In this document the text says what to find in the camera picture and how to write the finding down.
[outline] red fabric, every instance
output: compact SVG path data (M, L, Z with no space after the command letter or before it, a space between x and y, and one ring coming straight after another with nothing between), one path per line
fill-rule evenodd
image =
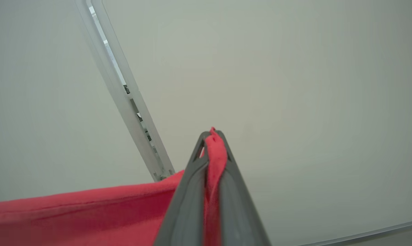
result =
M227 160L223 140L206 138L209 169L204 245L220 245L218 182ZM183 171L156 183L0 202L2 245L152 246Z
M221 245L221 223L219 206L219 183L227 162L227 151L223 139L210 130L205 142L209 155L207 184L204 192L204 246Z

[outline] white panel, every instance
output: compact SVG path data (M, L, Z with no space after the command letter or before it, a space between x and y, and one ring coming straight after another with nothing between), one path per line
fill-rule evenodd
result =
M275 245L412 221L412 1L104 4L174 168L221 129Z
M152 178L73 0L0 1L0 201Z

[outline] red cloth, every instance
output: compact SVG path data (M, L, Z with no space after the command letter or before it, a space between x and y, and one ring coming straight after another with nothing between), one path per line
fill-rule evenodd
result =
M205 245L220 245L218 182L227 153L211 130L206 138ZM2 245L152 246L183 171L156 183L0 202Z

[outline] gray edge trim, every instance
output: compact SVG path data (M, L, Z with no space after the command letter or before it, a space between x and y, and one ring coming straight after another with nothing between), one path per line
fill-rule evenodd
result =
M385 227L382 229L359 233L351 236L340 237L332 240L321 241L318 243L303 244L300 246L342 246L349 245L350 243L357 243L361 241L367 241L376 239L381 236L385 236L392 233L398 233L412 229L412 221L403 224L397 224L394 226Z
M139 91L139 87L136 84L133 73L131 72L128 61L125 58L125 55L121 49L115 31L110 23L110 19L107 15L105 4L103 0L91 0L93 8L95 9L96 14L98 15L99 22L103 28L104 34L106 35L107 40L109 41L110 48L112 48L113 55L115 56L116 61L118 62L119 68L122 75L124 76L125 83L130 89L130 93L134 98L134 103L136 104L145 124L147 126L148 133L150 134L151 139L154 141L157 153L159 154L160 159L162 160L164 172L169 175L169 170L175 173L173 165L170 161L168 153L163 146L162 139L157 133L156 126L151 118L151 115L148 111L148 108L145 104L142 94Z
M112 96L115 105L117 106L120 115L131 135L140 155L142 156L148 171L154 181L158 181L156 176L162 174L162 170L157 162L154 151L148 141L148 137L142 129L139 119L134 113L133 106L125 93L124 88L116 74L115 68L111 63L110 57L104 46L103 41L96 29L96 25L90 14L86 0L76 0L76 6L79 11L79 26L83 30L84 39L87 41L99 72L107 85L110 95Z

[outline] red towel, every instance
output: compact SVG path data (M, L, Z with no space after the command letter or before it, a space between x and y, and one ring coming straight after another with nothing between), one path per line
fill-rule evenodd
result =
M226 164L223 140L211 130L206 144L204 244L220 244L218 181ZM183 171L156 183L0 202L2 245L152 246Z

